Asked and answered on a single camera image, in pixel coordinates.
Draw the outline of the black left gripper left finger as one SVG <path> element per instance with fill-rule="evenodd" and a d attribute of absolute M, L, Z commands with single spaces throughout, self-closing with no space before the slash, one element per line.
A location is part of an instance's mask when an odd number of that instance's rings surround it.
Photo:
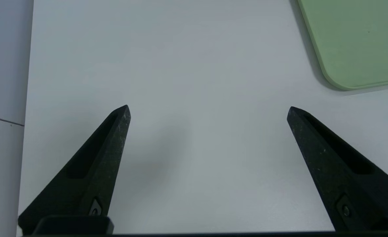
<path fill-rule="evenodd" d="M 108 235 L 116 177 L 131 121 L 115 109 L 19 215 L 24 235 Z"/>

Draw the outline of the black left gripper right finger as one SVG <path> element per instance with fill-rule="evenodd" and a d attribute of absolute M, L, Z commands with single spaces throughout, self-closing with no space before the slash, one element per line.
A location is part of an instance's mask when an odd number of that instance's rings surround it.
<path fill-rule="evenodd" d="M 388 235 L 388 174 L 307 111 L 287 122 L 335 231 Z"/>

